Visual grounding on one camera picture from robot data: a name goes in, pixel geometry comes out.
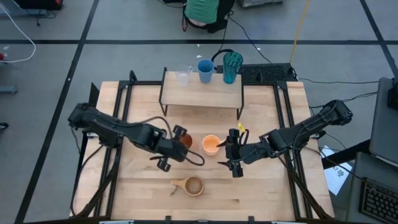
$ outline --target clear plastic cup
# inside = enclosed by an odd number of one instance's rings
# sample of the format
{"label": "clear plastic cup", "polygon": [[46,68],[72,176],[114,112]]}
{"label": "clear plastic cup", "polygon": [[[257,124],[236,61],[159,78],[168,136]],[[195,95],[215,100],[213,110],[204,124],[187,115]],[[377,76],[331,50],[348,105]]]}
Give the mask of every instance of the clear plastic cup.
{"label": "clear plastic cup", "polygon": [[177,67],[177,81],[180,85],[186,86],[189,83],[189,74],[192,72],[192,66],[179,65]]}

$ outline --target yellow cable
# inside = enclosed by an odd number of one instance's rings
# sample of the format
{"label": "yellow cable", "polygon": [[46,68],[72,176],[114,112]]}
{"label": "yellow cable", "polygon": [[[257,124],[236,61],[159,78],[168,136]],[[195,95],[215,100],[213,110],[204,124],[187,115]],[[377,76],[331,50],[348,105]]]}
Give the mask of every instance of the yellow cable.
{"label": "yellow cable", "polygon": [[301,31],[301,27],[303,25],[303,21],[304,21],[304,17],[305,17],[305,13],[307,12],[307,7],[308,4],[310,3],[310,0],[306,0],[305,1],[305,6],[304,6],[304,10],[303,13],[301,14],[301,18],[300,18],[300,23],[298,24],[298,29],[296,32],[296,36],[294,38],[294,44],[293,44],[293,49],[292,49],[292,54],[290,55],[290,64],[293,64],[293,57],[294,57],[294,51],[296,49],[296,43],[297,43],[297,39],[299,38],[300,35],[300,31]]}

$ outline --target orange cup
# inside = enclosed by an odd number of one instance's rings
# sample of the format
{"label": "orange cup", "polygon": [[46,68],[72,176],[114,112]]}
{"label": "orange cup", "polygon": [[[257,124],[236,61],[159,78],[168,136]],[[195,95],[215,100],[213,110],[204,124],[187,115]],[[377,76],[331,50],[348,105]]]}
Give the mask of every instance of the orange cup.
{"label": "orange cup", "polygon": [[217,147],[221,143],[221,140],[214,135],[206,136],[202,141],[202,147],[206,155],[214,156],[217,154],[218,150],[220,149]]}

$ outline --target wooden shelf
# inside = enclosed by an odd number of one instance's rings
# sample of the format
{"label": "wooden shelf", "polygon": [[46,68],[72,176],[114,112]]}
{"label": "wooden shelf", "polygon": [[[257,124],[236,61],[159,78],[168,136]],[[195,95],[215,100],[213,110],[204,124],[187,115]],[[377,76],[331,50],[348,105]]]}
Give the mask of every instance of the wooden shelf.
{"label": "wooden shelf", "polygon": [[163,105],[209,106],[217,108],[243,107],[243,86],[241,75],[235,82],[227,84],[223,74],[215,73],[211,82],[202,83],[199,73],[192,72],[187,86],[178,83],[175,72],[166,72],[163,82],[161,103]]}

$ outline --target paper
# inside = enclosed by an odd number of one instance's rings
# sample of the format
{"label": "paper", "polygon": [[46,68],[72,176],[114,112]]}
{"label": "paper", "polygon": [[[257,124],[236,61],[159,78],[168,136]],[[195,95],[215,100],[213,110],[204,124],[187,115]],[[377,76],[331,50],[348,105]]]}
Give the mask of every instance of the paper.
{"label": "paper", "polygon": [[[329,149],[328,146],[325,146],[322,149],[322,152],[326,156],[330,156],[335,153],[331,149]],[[349,171],[352,170],[352,167],[346,162],[340,164],[340,166],[348,169]],[[328,183],[329,191],[334,195],[338,194],[338,192],[340,191],[341,187],[344,184],[344,181],[346,181],[349,175],[349,172],[347,172],[347,170],[344,170],[340,166],[335,166],[329,169],[325,169],[325,177],[326,177],[326,182]]]}

